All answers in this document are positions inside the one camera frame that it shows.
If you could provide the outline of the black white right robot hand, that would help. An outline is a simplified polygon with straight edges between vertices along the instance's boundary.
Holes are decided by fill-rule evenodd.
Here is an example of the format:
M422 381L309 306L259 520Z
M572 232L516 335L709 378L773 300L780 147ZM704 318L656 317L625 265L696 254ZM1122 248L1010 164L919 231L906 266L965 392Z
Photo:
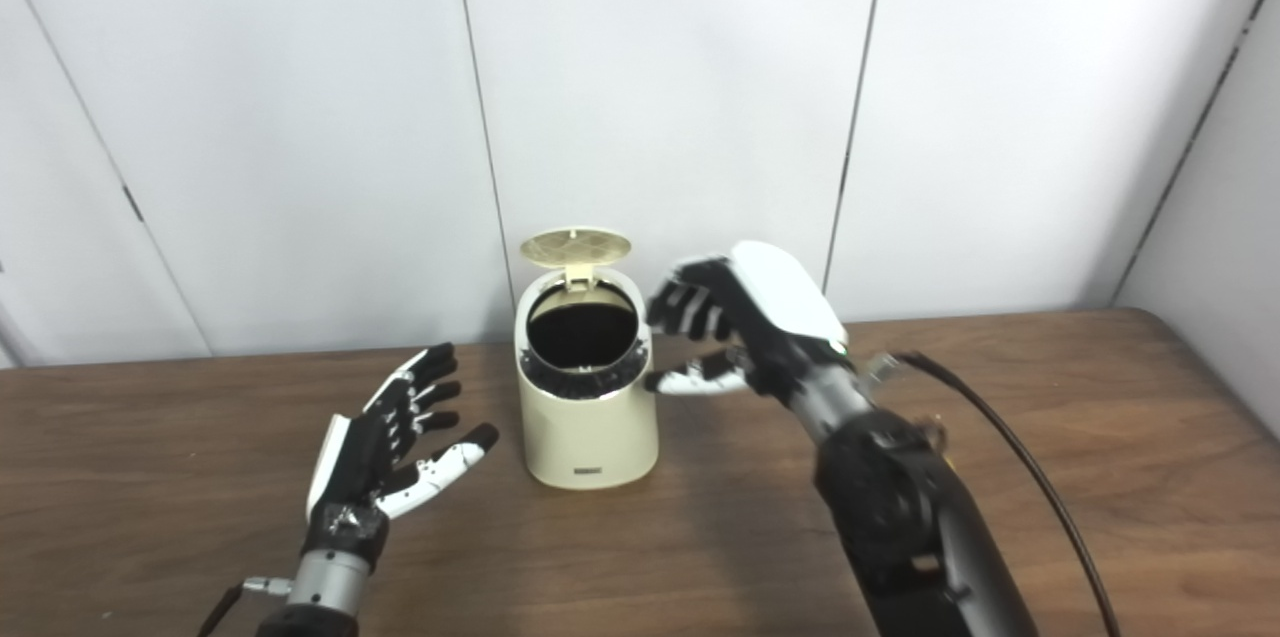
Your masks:
M847 362L847 331L820 287L794 255L768 242L740 240L726 255L673 265L649 301L646 322L721 345L649 374L644 385L659 395L749 388L788 404L819 365Z

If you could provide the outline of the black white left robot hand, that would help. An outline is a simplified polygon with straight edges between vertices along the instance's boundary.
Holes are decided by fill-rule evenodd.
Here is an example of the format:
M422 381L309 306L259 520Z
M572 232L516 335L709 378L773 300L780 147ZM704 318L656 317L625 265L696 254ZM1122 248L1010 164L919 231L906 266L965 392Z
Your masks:
M333 414L306 500L301 553L346 553L375 569L390 523L438 498L494 449L499 431L479 423L453 444L412 459L419 437L453 429L454 345L425 347L380 382L357 414Z

